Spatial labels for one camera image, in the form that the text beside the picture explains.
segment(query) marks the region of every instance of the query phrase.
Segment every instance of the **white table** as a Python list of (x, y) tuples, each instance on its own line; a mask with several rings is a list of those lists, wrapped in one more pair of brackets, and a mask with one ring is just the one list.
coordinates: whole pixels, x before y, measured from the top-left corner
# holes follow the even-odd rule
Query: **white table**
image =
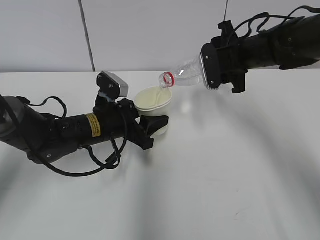
[[(129, 99), (159, 72), (116, 73)], [(1, 73), (2, 95), (90, 113), (97, 72)], [(170, 128), (116, 170), (69, 178), (0, 144), (1, 240), (318, 240), (320, 69), (252, 70), (247, 92), (174, 87)], [(61, 114), (55, 101), (38, 108)], [(94, 148), (102, 159), (109, 142)], [(95, 169), (85, 150), (55, 166)]]

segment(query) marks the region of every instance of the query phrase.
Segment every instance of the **white paper cup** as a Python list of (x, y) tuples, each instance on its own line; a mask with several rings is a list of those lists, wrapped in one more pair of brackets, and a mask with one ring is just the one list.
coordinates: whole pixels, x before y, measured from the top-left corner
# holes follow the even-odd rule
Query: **white paper cup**
[[(135, 96), (133, 103), (140, 116), (169, 116), (171, 99), (172, 92), (170, 88), (161, 89), (159, 86), (153, 86), (139, 92)], [(168, 125), (159, 129), (153, 136), (164, 134), (168, 129)]]

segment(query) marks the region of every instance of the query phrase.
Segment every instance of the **clear plastic bottle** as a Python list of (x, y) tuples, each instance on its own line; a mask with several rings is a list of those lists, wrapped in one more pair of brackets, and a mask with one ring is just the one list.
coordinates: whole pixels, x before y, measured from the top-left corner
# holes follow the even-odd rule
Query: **clear plastic bottle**
[(171, 71), (161, 74), (159, 82), (162, 88), (170, 88), (174, 85), (192, 86), (203, 82), (201, 56), (199, 55), (175, 67)]

